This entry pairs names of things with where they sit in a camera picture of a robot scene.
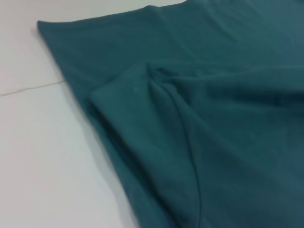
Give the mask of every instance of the white surface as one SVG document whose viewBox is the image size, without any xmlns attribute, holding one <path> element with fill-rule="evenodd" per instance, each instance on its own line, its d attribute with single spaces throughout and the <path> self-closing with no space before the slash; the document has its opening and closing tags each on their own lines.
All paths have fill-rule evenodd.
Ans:
<svg viewBox="0 0 304 228">
<path fill-rule="evenodd" d="M 0 95 L 61 81 L 36 22 L 73 21 L 183 0 L 0 0 Z"/>
<path fill-rule="evenodd" d="M 137 227 L 102 145 L 58 83 L 36 22 L 182 1 L 0 0 L 0 228 Z"/>
</svg>

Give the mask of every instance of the teal fabric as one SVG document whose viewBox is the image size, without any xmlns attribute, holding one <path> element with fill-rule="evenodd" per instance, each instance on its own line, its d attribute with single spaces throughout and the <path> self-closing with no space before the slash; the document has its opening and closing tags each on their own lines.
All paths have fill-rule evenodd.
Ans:
<svg viewBox="0 0 304 228">
<path fill-rule="evenodd" d="M 142 228 L 303 228 L 303 25 L 188 0 L 38 29 Z"/>
</svg>

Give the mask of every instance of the folded fabric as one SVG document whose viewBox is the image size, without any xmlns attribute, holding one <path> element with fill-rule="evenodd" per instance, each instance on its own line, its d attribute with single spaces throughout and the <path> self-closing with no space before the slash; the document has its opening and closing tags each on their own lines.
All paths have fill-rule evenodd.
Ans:
<svg viewBox="0 0 304 228">
<path fill-rule="evenodd" d="M 38 29 L 142 228 L 302 228 L 303 24 L 188 0 Z"/>
</svg>

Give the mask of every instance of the teal t-shirt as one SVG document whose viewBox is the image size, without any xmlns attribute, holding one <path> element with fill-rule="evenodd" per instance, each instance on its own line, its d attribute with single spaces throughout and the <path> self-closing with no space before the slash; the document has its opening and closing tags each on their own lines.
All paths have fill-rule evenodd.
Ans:
<svg viewBox="0 0 304 228">
<path fill-rule="evenodd" d="M 142 228 L 304 227 L 304 4 L 38 22 Z"/>
</svg>

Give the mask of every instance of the garment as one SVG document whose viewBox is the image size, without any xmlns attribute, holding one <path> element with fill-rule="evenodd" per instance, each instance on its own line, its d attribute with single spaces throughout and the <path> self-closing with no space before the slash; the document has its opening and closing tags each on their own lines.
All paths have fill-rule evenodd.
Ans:
<svg viewBox="0 0 304 228">
<path fill-rule="evenodd" d="M 188 0 L 38 29 L 142 228 L 302 228 L 303 24 Z"/>
</svg>

